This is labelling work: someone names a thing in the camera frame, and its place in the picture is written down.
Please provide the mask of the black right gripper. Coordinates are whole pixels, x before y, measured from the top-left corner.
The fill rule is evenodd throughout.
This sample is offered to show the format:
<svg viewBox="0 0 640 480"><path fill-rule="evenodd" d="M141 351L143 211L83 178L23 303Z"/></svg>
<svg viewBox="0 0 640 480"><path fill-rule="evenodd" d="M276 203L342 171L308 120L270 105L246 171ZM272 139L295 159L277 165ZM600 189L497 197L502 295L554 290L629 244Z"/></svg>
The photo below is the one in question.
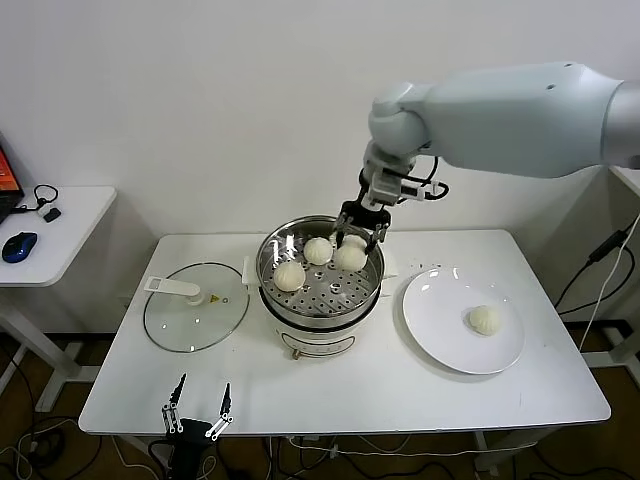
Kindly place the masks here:
<svg viewBox="0 0 640 480"><path fill-rule="evenodd" d="M345 229L353 225L358 228L374 228L369 235L366 253L370 254L379 243L383 243L387 229L391 225L391 214L384 208L370 210L361 205L360 201L345 201L340 210L340 215L334 222L334 234L336 247L342 246Z"/></svg>

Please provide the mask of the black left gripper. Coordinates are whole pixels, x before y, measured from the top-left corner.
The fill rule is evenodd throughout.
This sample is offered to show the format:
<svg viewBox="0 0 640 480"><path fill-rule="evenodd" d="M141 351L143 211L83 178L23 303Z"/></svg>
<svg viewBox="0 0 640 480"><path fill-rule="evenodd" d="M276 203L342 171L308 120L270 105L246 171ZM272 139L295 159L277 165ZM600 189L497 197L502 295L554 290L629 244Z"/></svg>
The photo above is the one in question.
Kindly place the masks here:
<svg viewBox="0 0 640 480"><path fill-rule="evenodd" d="M161 409L166 433L169 434L169 439L175 443L211 444L212 440L217 440L233 422L233 417L230 415L232 405L231 385L229 383L226 384L221 401L219 419L213 425L201 420L188 418L181 420L178 412L178 403L186 377L186 373L181 376L168 402Z"/></svg>

